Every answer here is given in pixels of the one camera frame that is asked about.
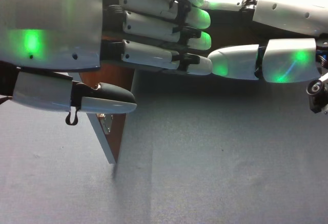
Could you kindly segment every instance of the black hole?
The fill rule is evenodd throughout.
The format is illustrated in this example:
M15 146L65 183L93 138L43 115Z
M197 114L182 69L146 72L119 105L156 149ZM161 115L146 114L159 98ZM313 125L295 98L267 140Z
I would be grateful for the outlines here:
M75 60L77 60L77 54L76 54L76 53L73 53L73 54L72 54L72 57L73 57Z

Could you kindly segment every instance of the metal latch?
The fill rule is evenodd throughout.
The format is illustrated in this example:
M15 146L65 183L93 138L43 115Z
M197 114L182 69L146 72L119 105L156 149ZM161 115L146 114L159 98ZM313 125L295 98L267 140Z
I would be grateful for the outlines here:
M106 135L111 132L112 122L113 122L113 115L111 114L97 114L102 129Z

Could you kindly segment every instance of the metal bracket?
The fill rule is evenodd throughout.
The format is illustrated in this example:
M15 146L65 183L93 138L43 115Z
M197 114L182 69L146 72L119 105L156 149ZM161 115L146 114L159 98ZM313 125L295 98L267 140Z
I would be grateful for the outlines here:
M111 132L113 115L111 114L97 114L102 129L106 135L109 135Z

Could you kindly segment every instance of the dark spot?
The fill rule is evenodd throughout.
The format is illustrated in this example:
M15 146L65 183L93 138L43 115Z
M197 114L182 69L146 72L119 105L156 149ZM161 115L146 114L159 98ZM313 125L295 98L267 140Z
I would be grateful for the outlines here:
M72 58L75 59L75 60L77 60L77 54L76 53L73 53L72 54Z

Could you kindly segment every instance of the screw hole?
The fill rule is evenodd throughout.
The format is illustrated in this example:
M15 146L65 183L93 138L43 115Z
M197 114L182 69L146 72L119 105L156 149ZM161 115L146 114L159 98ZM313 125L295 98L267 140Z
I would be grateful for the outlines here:
M72 54L72 58L75 59L75 60L77 60L77 54L76 53L73 53Z

